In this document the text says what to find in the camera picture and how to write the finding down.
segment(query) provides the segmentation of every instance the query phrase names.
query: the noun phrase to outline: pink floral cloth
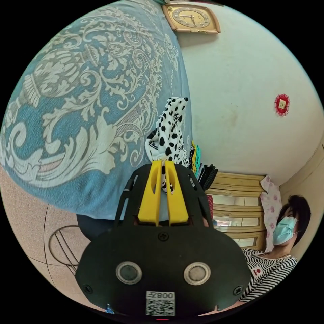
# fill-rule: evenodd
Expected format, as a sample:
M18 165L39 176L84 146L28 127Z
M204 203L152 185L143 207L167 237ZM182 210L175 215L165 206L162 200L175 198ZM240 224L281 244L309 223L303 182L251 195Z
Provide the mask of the pink floral cloth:
M272 236L273 231L277 224L279 212L282 208L280 190L279 187L271 182L270 176L264 177L260 184L266 191L260 195L261 204L264 210L264 225L267 230L267 247L266 252L270 252L273 249Z
M207 195L207 200L209 205L210 216L213 219L213 214L214 214L213 197L211 195Z

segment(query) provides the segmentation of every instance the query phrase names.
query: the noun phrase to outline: qr code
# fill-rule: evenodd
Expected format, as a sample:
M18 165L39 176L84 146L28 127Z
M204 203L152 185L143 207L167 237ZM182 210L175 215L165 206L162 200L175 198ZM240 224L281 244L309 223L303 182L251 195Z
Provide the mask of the qr code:
M146 315L174 316L175 300L154 300L147 299Z

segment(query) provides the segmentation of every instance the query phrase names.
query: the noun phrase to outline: white wall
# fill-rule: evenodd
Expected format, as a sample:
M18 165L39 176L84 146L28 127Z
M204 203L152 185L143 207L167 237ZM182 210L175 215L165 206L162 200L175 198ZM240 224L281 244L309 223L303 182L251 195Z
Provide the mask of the white wall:
M296 58L268 30L231 8L200 5L213 9L221 34L177 36L201 160L224 172L270 174L280 185L319 144L324 115L318 95ZM282 93L291 101L286 117L274 112Z
M307 164L291 179L280 186L282 203L290 195L302 195L311 209L309 226L292 250L292 255L300 259L309 247L320 225L324 213L324 137Z

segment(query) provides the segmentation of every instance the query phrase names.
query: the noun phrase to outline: woman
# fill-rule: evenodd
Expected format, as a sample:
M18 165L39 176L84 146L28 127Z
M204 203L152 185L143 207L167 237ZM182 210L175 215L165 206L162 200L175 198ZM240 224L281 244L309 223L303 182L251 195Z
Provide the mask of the woman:
M297 259L290 255L290 252L304 235L311 218L310 214L310 207L304 197L290 196L288 203L279 213L273 233L272 251L265 253L254 249L243 249L251 271L251 281L240 300L224 310L218 311L216 306L214 311L202 315L223 312L243 305L280 283L297 264Z

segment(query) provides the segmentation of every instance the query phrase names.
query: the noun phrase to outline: black hair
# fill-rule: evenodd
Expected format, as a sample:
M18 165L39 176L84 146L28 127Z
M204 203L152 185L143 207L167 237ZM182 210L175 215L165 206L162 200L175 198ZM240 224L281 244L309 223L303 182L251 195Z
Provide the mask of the black hair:
M311 210L307 200L303 196L298 196L298 195L289 196L288 203L285 204L280 210L278 220L277 220L277 225L282 220L288 208L291 208L293 217L296 217L297 214L299 216L298 233L294 243L295 246L303 237L308 227L309 221L311 219Z

